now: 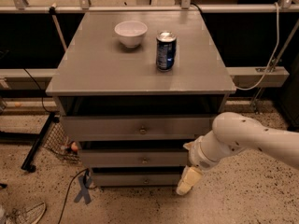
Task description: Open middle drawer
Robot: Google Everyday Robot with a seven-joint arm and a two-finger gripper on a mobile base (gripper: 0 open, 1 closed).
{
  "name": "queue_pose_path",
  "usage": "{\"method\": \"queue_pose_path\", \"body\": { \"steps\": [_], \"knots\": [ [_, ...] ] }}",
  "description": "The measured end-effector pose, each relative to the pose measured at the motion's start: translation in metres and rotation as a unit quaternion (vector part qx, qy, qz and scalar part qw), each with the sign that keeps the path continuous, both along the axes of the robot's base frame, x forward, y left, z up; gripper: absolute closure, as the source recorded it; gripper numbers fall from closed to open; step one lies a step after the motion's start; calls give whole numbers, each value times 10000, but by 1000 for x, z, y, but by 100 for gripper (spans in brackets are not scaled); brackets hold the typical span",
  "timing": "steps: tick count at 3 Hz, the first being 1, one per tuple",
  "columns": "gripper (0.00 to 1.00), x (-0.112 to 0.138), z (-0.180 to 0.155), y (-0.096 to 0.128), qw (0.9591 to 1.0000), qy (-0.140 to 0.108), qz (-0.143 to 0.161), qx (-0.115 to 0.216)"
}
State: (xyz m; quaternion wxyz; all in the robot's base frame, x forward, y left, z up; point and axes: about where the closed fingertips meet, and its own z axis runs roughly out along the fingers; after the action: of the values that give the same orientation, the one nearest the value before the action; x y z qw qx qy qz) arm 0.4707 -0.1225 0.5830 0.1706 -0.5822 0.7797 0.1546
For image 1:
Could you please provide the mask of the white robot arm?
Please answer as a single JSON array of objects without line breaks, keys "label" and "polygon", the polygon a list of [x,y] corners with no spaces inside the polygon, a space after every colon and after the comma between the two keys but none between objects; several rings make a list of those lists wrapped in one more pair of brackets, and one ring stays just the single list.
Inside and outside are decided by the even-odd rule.
[{"label": "white robot arm", "polygon": [[254,149],[299,169],[299,133],[268,128],[256,119],[234,112],[224,112],[214,118],[212,129],[183,145],[188,150],[188,162],[178,182],[177,194],[187,194],[203,172],[215,167],[221,159],[245,149]]}]

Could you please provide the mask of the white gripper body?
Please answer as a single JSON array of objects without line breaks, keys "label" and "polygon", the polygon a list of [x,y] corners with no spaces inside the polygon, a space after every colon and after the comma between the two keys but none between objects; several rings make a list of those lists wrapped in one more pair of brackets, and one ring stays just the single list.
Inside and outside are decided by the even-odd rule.
[{"label": "white gripper body", "polygon": [[192,166],[197,167],[200,170],[207,171],[215,167],[219,163],[217,161],[210,160],[202,150],[203,138],[199,137],[193,141],[194,145],[189,151],[189,162]]}]

